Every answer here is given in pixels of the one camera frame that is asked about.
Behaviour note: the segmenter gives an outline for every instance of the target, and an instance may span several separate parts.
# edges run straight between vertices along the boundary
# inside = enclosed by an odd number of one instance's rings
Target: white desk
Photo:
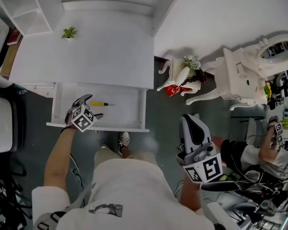
[[[76,27],[74,41],[61,39]],[[154,88],[152,21],[118,11],[65,11],[53,33],[28,36],[17,52],[10,80],[85,82]]]
[[[70,26],[79,31],[71,42],[61,39]],[[120,11],[65,11],[53,33],[23,39],[10,80],[54,98],[47,125],[65,126],[73,101],[91,93],[94,101],[116,105],[92,107],[93,113],[105,115],[91,129],[148,132],[146,90],[154,87],[152,19]]]

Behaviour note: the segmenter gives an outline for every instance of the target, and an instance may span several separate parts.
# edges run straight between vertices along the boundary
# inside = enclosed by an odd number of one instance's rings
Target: white t-shirt
[[[58,230],[215,229],[205,216],[177,202],[154,164],[111,159],[95,169],[93,183],[89,204],[65,214]],[[32,191],[33,222],[43,213],[64,210],[69,204],[64,190],[38,187]]]
[[[280,149],[277,157],[275,158],[273,164],[262,161],[259,159],[259,148],[252,145],[247,145],[241,156],[242,169],[246,170],[251,165],[259,164],[260,167],[268,172],[269,174],[285,180],[288,178],[288,151],[285,149]]]

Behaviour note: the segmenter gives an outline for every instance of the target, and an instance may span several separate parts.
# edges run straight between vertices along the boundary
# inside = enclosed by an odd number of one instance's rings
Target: white shelf
[[[14,12],[12,17],[17,17],[25,13],[34,12],[38,10],[38,6],[35,0],[25,0],[22,5]]]
[[[50,29],[41,13],[28,12],[14,18],[15,22],[26,35],[50,32]]]
[[[23,36],[52,32],[64,13],[61,0],[0,0]]]
[[[45,33],[45,32],[51,32],[48,25],[46,24],[46,21],[43,18],[43,15],[40,13],[36,13],[36,17],[33,20],[33,23],[31,24],[27,35],[33,35],[33,34],[39,34],[39,33]]]

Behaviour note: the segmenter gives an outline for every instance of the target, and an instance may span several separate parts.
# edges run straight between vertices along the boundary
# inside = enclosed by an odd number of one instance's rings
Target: wrist strap
[[[61,133],[62,133],[64,130],[68,129],[68,128],[77,129],[74,125],[70,125],[70,126],[64,127],[64,128],[61,130]]]

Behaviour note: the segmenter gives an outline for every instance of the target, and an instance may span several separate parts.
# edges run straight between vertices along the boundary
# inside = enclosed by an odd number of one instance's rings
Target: beige shorts
[[[112,152],[109,148],[103,146],[95,154],[95,157],[94,157],[95,166],[94,166],[94,168],[96,168],[101,163],[103,163],[107,160],[110,160],[110,159],[121,159],[121,157],[118,154]],[[148,151],[139,151],[139,152],[131,153],[127,157],[127,159],[142,160],[142,161],[146,161],[146,162],[157,165],[155,156],[151,152],[148,152]]]

